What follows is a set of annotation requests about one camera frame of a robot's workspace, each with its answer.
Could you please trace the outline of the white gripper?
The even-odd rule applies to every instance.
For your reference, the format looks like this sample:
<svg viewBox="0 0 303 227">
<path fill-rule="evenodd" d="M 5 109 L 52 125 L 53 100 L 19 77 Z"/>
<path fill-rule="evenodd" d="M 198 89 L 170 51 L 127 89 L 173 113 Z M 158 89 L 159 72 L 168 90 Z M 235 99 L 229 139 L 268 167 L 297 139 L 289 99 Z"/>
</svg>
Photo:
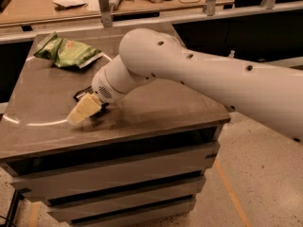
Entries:
<svg viewBox="0 0 303 227">
<path fill-rule="evenodd" d="M 123 98 L 123 74 L 119 69 L 101 67 L 92 79 L 92 90 L 96 94 L 85 94 L 72 109 L 66 120 L 71 125 L 77 125 L 84 119 L 95 114 L 101 108 L 101 102 L 115 103 Z"/>
</svg>

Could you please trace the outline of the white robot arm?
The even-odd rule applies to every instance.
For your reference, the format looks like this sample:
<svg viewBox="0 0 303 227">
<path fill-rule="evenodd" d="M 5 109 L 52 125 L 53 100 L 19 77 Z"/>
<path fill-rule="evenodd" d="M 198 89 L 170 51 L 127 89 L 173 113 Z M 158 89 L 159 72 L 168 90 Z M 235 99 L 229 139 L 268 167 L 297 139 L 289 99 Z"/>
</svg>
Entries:
<svg viewBox="0 0 303 227">
<path fill-rule="evenodd" d="M 299 70 L 188 50 L 165 33 L 136 28 L 101 67 L 67 116 L 77 125 L 154 79 L 185 85 L 296 142 L 303 141 L 303 75 Z"/>
</svg>

